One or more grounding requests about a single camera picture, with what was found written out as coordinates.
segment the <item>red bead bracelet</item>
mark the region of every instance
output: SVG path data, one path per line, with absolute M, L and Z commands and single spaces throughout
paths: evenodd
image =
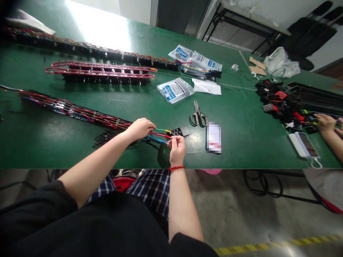
M 170 167 L 170 168 L 169 168 L 169 171 L 178 170 L 178 169 L 181 169 L 181 168 L 186 168 L 186 166 L 175 166 L 175 167 Z

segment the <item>scissor handle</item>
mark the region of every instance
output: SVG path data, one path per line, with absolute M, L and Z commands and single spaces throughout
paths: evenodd
M 202 113 L 200 113 L 200 127 L 206 127 L 207 122 L 208 122 L 207 117 L 203 115 Z
M 198 125 L 199 125 L 199 119 L 198 119 L 198 115 L 197 115 L 196 112 L 194 112 L 194 113 L 189 117 L 189 119 L 190 119 L 190 122 L 191 122 L 191 124 L 192 124 L 193 126 L 198 126 Z

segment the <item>white cloth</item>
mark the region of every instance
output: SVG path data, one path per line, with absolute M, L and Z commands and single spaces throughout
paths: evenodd
M 56 32 L 43 23 L 41 23 L 36 18 L 32 17 L 31 15 L 27 14 L 26 12 L 18 9 L 17 10 L 18 19 L 14 18 L 6 18 L 6 24 L 10 27 L 16 27 L 19 29 L 29 29 L 32 31 L 39 31 L 49 35 L 54 35 Z
M 303 170 L 307 181 L 325 200 L 343 211 L 343 170 Z

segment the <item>concrete floor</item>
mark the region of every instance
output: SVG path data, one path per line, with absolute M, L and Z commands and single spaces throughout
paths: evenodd
M 201 170 L 187 170 L 187 178 L 205 241 L 213 248 L 343 234 L 343 216 L 330 213 L 320 205 L 286 198 L 255 196 L 245 186 L 241 170 L 223 170 L 218 175 L 209 175 Z M 305 179 L 280 178 L 284 185 L 284 194 L 314 199 Z M 47 182 L 44 170 L 0 172 L 0 186 L 24 179 L 37 187 Z M 31 192 L 29 188 L 19 185 L 0 191 L 0 206 L 17 201 Z M 343 240 L 238 255 L 343 256 Z

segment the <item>scissors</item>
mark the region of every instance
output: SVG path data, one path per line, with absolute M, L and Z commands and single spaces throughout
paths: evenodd
M 189 117 L 191 124 L 195 127 L 200 125 L 200 127 L 206 127 L 207 126 L 207 117 L 199 111 L 198 101 L 194 100 L 194 108 L 195 112 Z

